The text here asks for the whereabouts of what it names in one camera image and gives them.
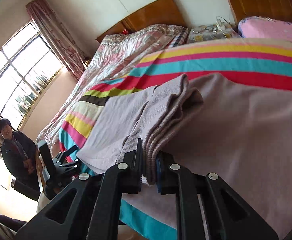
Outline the white left sleeve forearm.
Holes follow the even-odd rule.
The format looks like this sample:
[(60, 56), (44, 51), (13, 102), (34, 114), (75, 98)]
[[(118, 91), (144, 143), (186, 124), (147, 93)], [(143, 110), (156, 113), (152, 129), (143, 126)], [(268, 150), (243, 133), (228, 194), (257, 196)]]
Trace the white left sleeve forearm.
[(43, 208), (45, 208), (49, 202), (50, 200), (46, 197), (44, 191), (41, 191), (38, 199), (36, 213), (39, 213)]

